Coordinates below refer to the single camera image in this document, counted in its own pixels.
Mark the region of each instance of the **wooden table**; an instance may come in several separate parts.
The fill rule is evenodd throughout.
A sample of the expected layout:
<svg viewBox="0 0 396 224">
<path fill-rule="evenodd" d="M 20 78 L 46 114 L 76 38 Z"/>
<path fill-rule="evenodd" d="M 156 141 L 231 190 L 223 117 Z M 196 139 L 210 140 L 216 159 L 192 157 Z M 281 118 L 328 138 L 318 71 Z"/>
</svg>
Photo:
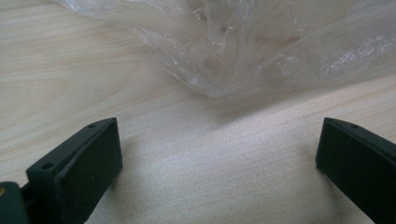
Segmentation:
<svg viewBox="0 0 396 224">
<path fill-rule="evenodd" d="M 372 223 L 315 156 L 325 117 L 396 141 L 394 58 L 368 81 L 216 100 L 148 50 L 50 0 L 3 0 L 1 180 L 24 185 L 37 159 L 117 117 L 124 167 L 88 223 Z"/>
</svg>

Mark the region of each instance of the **clear plastic bag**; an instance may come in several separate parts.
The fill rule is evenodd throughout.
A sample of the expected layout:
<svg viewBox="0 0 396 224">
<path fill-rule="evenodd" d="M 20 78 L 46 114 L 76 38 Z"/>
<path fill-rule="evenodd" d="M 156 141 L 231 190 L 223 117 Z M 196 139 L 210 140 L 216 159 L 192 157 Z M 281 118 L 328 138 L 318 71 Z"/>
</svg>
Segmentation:
<svg viewBox="0 0 396 224">
<path fill-rule="evenodd" d="M 55 0 L 132 29 L 212 97 L 357 76 L 394 50 L 393 0 Z"/>
</svg>

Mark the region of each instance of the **plastic bag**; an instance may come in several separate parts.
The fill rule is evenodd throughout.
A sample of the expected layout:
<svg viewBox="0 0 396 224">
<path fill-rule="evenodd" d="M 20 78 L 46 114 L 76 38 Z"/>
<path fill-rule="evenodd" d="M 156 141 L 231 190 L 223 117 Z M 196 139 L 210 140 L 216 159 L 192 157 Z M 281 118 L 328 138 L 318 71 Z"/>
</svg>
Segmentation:
<svg viewBox="0 0 396 224">
<path fill-rule="evenodd" d="M 55 1 L 132 29 L 212 97 L 357 76 L 396 43 L 393 0 Z"/>
</svg>

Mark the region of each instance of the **light wood tabletop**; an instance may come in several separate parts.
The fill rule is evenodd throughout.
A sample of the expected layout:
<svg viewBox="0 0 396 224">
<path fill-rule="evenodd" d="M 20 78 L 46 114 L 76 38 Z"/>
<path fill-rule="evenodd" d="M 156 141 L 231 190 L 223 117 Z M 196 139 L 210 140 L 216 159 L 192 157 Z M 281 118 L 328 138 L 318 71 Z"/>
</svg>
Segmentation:
<svg viewBox="0 0 396 224">
<path fill-rule="evenodd" d="M 315 164 L 325 117 L 396 141 L 396 57 L 371 80 L 212 99 L 117 25 L 50 0 L 0 3 L 0 176 L 116 117 L 120 176 L 88 223 L 372 223 Z"/>
</svg>

